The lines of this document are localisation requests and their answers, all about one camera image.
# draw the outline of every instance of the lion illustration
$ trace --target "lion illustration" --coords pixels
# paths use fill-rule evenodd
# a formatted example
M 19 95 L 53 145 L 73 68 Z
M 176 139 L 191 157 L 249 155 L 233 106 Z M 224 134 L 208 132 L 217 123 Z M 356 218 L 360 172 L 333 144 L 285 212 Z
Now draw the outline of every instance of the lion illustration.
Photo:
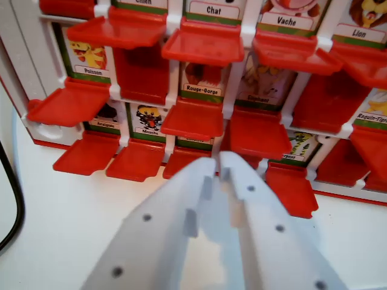
M 352 0 L 350 15 L 360 27 L 382 25 L 387 22 L 387 0 Z

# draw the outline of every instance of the red plastic flap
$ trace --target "red plastic flap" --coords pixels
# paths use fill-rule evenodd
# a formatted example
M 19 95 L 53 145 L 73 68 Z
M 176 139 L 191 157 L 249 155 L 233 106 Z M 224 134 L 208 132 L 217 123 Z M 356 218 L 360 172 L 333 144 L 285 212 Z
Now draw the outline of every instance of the red plastic flap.
M 169 179 L 192 161 L 200 157 L 211 157 L 211 152 L 175 146 L 174 152 L 165 165 L 163 178 Z
M 169 89 L 169 61 L 161 57 L 159 43 L 133 50 L 113 48 L 113 55 L 123 98 L 165 105 Z
M 119 148 L 119 136 L 100 132 L 83 133 L 54 163 L 54 170 L 80 175 L 91 175 L 103 170 Z
M 341 139 L 321 162 L 316 180 L 352 187 L 368 171 L 350 140 Z
M 281 114 L 235 106 L 230 120 L 231 150 L 260 158 L 281 159 L 291 151 Z
M 253 48 L 263 65 L 330 75 L 339 71 L 342 63 L 322 49 L 316 50 L 316 37 L 275 33 L 257 29 Z
M 161 132 L 202 141 L 221 136 L 222 104 L 178 97 L 161 125 Z
M 240 32 L 240 26 L 187 21 L 183 17 L 180 29 L 168 39 L 161 55 L 166 59 L 215 66 L 241 62 L 244 49 Z
M 387 192 L 387 180 L 383 180 L 375 173 L 371 172 L 367 176 L 364 189 Z
M 67 36 L 73 41 L 131 50 L 153 46 L 165 30 L 166 15 L 111 7 L 109 19 L 101 16 L 77 24 L 68 29 Z
M 305 168 L 269 162 L 266 182 L 291 216 L 310 219 L 319 206 L 306 176 Z
M 94 5 L 94 0 L 39 0 L 44 14 L 82 19 L 94 17 Z
M 224 131 L 222 143 L 220 144 L 220 151 L 231 151 L 231 139 L 230 139 L 230 122 L 227 124 L 226 129 Z M 239 154 L 244 161 L 250 164 L 254 169 L 258 168 L 259 163 L 262 158 L 251 155 L 243 155 Z
M 164 143 L 131 138 L 129 146 L 110 164 L 106 175 L 138 182 L 156 176 L 163 162 L 164 148 Z
M 331 76 L 313 74 L 294 107 L 292 126 L 339 133 L 370 90 L 344 70 Z
M 387 51 L 334 42 L 331 52 L 344 64 L 345 71 L 370 88 L 387 89 Z
M 387 132 L 354 126 L 350 139 L 369 169 L 387 180 Z
M 109 100 L 109 85 L 67 78 L 64 89 L 57 89 L 28 113 L 31 121 L 73 127 L 92 120 Z

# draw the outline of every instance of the animal picture card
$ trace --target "animal picture card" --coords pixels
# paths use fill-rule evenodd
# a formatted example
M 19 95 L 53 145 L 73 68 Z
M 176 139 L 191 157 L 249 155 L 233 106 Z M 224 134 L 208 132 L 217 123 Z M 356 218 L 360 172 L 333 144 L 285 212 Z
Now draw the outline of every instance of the animal picture card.
M 310 37 L 317 29 L 330 0 L 264 0 L 258 28 Z
M 125 105 L 131 137 L 165 142 L 166 136 L 161 133 L 160 128 L 168 114 L 168 109 L 137 103 L 126 103 Z
M 110 83 L 103 46 L 68 40 L 67 26 L 53 23 L 53 28 L 63 63 L 70 77 Z
M 89 122 L 83 123 L 86 130 L 120 135 L 117 110 L 108 103 L 103 105 L 98 114 Z
M 238 25 L 246 0 L 186 0 L 186 17 L 191 20 Z
M 211 151 L 214 138 L 209 141 L 195 140 L 185 137 L 176 137 L 176 146 Z
M 297 76 L 295 71 L 260 65 L 254 52 L 247 56 L 235 104 L 279 111 Z
M 168 13 L 168 0 L 112 0 L 112 5 L 153 14 Z
M 201 65 L 198 63 L 180 63 L 180 95 L 184 98 L 197 98 L 214 103 L 222 103 L 230 65 Z
M 387 0 L 351 0 L 333 39 L 346 44 L 384 48 L 387 41 Z
M 364 104 L 358 114 L 355 125 L 374 129 L 387 130 L 387 91 L 379 89 L 377 93 Z
M 287 133 L 293 148 L 288 154 L 283 154 L 280 161 L 271 161 L 306 167 L 321 147 L 321 143 L 317 141 L 317 135 L 290 130 Z

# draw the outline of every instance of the card label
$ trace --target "card label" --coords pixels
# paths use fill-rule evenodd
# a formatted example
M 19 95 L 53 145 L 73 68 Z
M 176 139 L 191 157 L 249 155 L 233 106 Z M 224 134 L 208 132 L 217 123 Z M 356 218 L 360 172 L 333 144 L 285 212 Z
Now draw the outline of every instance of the card label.
M 383 42 L 386 36 L 384 31 L 356 27 L 348 24 L 339 24 L 334 34 L 373 42 Z
M 264 13 L 261 23 L 303 30 L 311 30 L 313 26 L 313 20 L 311 18 L 290 16 L 274 12 Z
M 281 102 L 280 98 L 276 97 L 260 97 L 258 95 L 251 95 L 248 92 L 241 92 L 237 98 L 238 100 L 247 100 L 254 103 L 263 103 L 270 105 L 278 105 Z
M 361 112 L 356 118 L 375 123 L 387 124 L 387 117 L 376 114 Z
M 292 155 L 292 154 L 283 154 L 282 158 L 296 160 L 296 161 L 303 161 L 305 159 L 305 157 L 303 157 L 303 156 L 297 156 L 297 155 Z
M 106 122 L 106 121 L 101 121 L 98 118 L 94 118 L 89 122 L 90 125 L 94 126 L 100 126 L 100 127 L 106 127 L 106 128 L 111 128 L 111 129 L 120 129 L 120 125 L 116 122 Z
M 230 19 L 238 19 L 239 17 L 239 7 L 200 1 L 192 1 L 189 6 L 189 11 L 201 15 L 219 16 Z
M 155 135 L 155 136 L 165 137 L 165 134 L 161 133 L 160 131 L 154 131 L 154 130 L 151 130 L 151 129 L 135 128 L 134 132 L 141 133 L 141 134 L 148 134 L 148 135 Z
M 206 86 L 191 85 L 188 83 L 184 84 L 183 89 L 185 91 L 198 92 L 200 94 L 206 94 L 206 95 L 219 95 L 219 96 L 222 95 L 221 89 L 210 88 Z
M 76 73 L 89 74 L 91 76 L 110 77 L 109 71 L 105 69 L 90 68 L 88 66 L 75 65 L 74 70 Z

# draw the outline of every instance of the white table surface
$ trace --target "white table surface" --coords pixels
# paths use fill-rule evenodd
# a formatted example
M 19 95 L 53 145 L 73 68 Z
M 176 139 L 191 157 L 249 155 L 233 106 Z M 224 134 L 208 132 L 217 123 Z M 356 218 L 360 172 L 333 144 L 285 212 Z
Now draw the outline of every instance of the white table surface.
M 122 219 L 165 182 L 163 168 L 144 183 L 103 172 L 55 172 L 52 164 L 63 150 L 34 145 L 19 119 L 16 133 L 26 220 L 0 256 L 0 289 L 79 289 Z M 296 220 L 347 286 L 387 286 L 387 207 L 326 196 L 317 201 L 320 209 L 312 219 Z M 219 196 L 203 210 L 199 238 L 189 244 L 182 289 L 241 289 L 237 238 L 229 231 L 227 213 L 219 211 L 222 206 Z M 0 219 L 14 210 L 0 207 Z
M 12 111 L 12 103 L 0 83 L 0 141 L 13 166 Z M 3 240 L 15 221 L 16 202 L 8 177 L 1 164 L 0 186 L 0 240 Z

